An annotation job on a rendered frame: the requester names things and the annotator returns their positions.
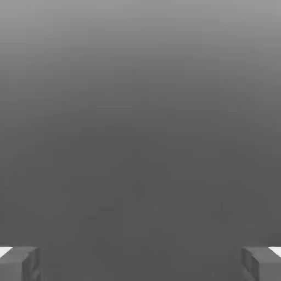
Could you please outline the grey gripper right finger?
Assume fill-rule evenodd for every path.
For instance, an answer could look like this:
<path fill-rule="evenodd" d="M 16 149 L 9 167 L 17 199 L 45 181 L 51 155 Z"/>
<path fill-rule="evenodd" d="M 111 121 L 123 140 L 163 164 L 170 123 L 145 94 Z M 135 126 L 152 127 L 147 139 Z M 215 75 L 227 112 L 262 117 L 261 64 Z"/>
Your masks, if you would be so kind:
<path fill-rule="evenodd" d="M 242 247 L 245 281 L 281 281 L 281 246 Z"/>

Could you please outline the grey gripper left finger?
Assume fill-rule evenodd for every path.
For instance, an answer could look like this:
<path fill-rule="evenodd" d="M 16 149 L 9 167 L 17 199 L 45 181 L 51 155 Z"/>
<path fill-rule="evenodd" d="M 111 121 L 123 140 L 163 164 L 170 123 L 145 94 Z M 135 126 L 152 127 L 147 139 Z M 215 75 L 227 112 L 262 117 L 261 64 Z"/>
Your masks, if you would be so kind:
<path fill-rule="evenodd" d="M 0 255 L 0 281 L 41 281 L 40 264 L 40 248 L 6 247 Z"/>

